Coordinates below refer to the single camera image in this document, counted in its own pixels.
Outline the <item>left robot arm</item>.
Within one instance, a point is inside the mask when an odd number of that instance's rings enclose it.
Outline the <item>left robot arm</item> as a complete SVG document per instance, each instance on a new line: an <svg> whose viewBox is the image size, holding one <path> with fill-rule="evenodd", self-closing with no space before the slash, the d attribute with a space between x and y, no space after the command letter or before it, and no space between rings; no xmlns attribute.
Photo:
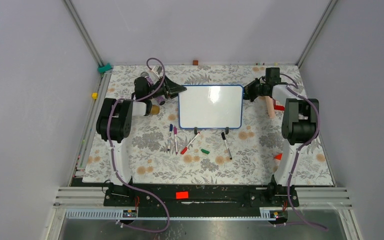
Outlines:
<svg viewBox="0 0 384 240"><path fill-rule="evenodd" d="M121 186L116 199L124 206L132 204L135 192L127 185L132 184L132 171L127 153L128 140L133 117L145 117L160 113L160 106L153 99L170 100L187 90L165 75L153 83L149 76L140 76L133 81L134 92L130 98L108 98L103 101L96 121L96 132L110 151L111 175L109 182Z"/></svg>

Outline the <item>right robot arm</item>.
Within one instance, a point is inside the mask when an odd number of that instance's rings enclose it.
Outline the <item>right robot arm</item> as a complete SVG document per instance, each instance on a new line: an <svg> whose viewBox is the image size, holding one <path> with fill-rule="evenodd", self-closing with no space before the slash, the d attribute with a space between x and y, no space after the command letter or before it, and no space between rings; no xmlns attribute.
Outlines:
<svg viewBox="0 0 384 240"><path fill-rule="evenodd" d="M280 68L269 67L265 75L243 88L243 99L253 102L258 97L269 97L283 107L281 134L284 139L280 165L271 177L263 197L273 206L293 198L293 180L301 150L317 138L320 132L319 100L307 98L291 89L297 87L282 81Z"/></svg>

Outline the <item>blue framed whiteboard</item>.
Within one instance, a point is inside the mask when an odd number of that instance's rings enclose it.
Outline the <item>blue framed whiteboard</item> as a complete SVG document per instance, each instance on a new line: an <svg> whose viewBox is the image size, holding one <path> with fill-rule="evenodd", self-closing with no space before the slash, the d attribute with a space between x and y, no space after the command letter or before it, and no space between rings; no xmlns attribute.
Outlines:
<svg viewBox="0 0 384 240"><path fill-rule="evenodd" d="M182 129L239 129L243 118L244 88L238 84L185 85L178 94Z"/></svg>

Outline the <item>green marker cap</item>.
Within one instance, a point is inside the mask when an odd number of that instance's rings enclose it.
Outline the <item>green marker cap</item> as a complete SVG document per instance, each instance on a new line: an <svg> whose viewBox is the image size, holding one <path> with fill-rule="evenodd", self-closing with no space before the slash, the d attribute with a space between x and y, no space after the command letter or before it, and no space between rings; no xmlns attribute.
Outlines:
<svg viewBox="0 0 384 240"><path fill-rule="evenodd" d="M200 150L202 153L206 154L206 155L209 155L210 154L210 151L206 150L206 149L201 149Z"/></svg>

